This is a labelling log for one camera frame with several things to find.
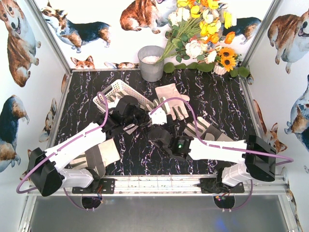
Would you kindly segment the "white perforated storage basket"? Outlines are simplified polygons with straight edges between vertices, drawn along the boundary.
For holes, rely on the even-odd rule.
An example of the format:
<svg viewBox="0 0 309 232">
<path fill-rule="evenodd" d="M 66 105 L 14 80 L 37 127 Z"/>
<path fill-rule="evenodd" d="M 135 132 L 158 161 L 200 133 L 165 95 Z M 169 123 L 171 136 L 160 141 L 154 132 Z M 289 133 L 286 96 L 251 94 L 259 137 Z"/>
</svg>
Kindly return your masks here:
<svg viewBox="0 0 309 232">
<path fill-rule="evenodd" d="M 152 110 L 152 107 L 155 105 L 137 92 L 134 88 L 130 87 L 128 84 L 118 79 L 114 81 L 111 85 L 101 91 L 102 95 L 104 95 L 107 99 L 109 112 L 112 112 L 112 109 L 116 107 L 118 102 L 124 96 L 132 96 L 137 99 L 140 107 L 146 110 Z"/>
</svg>

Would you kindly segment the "white glove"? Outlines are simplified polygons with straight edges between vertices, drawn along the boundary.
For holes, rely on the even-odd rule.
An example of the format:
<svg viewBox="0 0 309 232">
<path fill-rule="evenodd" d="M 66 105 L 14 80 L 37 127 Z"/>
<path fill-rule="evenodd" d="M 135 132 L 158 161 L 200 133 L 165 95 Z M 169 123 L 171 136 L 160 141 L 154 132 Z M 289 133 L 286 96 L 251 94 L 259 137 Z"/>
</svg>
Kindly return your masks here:
<svg viewBox="0 0 309 232">
<path fill-rule="evenodd" d="M 155 88 L 157 99 L 154 99 L 153 103 L 145 104 L 143 108 L 147 111 L 155 109 L 164 99 L 170 99 L 173 97 L 181 98 L 187 102 L 190 101 L 189 96 L 182 95 L 176 88 L 174 83 L 156 87 Z M 165 111 L 166 115 L 171 115 L 173 120 L 184 120 L 189 117 L 184 102 L 181 100 L 170 100 L 161 106 Z"/>
<path fill-rule="evenodd" d="M 103 127 L 94 132 L 96 134 L 96 145 L 94 146 L 93 156 L 98 172 L 103 172 L 108 165 L 120 159 L 114 138 L 124 133 L 131 134 L 135 128 L 134 124 L 125 127 L 119 123 L 107 121 Z"/>
</svg>

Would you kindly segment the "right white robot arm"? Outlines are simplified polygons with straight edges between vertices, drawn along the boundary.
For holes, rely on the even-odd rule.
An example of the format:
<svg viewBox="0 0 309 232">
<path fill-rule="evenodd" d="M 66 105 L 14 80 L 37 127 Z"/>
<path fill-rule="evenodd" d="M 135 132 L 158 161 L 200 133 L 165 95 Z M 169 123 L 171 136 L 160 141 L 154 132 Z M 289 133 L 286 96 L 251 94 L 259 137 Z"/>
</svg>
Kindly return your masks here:
<svg viewBox="0 0 309 232">
<path fill-rule="evenodd" d="M 188 123 L 184 136 L 172 135 L 166 125 L 156 125 L 148 132 L 148 139 L 169 158 L 179 161 L 216 160 L 233 165 L 219 172 L 222 184 L 234 187 L 247 180 L 273 182 L 276 159 L 248 153 L 249 150 L 275 155 L 275 150 L 258 136 L 234 141 L 202 117 Z"/>
</svg>

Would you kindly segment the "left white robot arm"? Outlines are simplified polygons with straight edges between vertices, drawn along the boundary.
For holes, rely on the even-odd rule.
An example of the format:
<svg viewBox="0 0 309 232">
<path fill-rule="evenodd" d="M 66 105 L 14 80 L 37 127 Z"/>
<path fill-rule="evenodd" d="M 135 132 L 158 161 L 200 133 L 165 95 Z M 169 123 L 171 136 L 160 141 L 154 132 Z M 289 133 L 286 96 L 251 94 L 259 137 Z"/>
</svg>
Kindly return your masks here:
<svg viewBox="0 0 309 232">
<path fill-rule="evenodd" d="M 44 197 L 61 188 L 93 193 L 105 175 L 106 164 L 100 145 L 134 126 L 144 126 L 150 118 L 142 106 L 144 96 L 125 95 L 103 103 L 107 109 L 95 122 L 75 136 L 45 151 L 34 149 L 29 156 L 27 175 Z"/>
</svg>

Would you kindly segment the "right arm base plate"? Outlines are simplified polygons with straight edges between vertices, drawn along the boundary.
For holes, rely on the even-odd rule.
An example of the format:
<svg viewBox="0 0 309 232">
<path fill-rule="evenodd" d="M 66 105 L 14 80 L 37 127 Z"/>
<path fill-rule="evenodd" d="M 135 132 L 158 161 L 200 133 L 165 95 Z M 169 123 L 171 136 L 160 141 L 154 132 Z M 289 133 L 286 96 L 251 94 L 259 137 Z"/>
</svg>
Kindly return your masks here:
<svg viewBox="0 0 309 232">
<path fill-rule="evenodd" d="M 243 183 L 240 182 L 236 186 L 231 187 L 221 183 L 216 178 L 201 178 L 197 187 L 201 189 L 202 193 L 244 193 Z"/>
</svg>

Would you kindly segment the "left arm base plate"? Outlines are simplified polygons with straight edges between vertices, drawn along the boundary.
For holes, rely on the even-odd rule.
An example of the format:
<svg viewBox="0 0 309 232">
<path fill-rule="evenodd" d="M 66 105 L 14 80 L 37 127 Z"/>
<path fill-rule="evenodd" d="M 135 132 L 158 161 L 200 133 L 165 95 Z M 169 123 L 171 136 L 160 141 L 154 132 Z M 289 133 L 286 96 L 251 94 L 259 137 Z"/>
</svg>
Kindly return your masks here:
<svg viewBox="0 0 309 232">
<path fill-rule="evenodd" d="M 73 187 L 73 194 L 113 194 L 115 188 L 114 178 L 102 178 L 99 181 L 93 181 L 88 187 Z"/>
</svg>

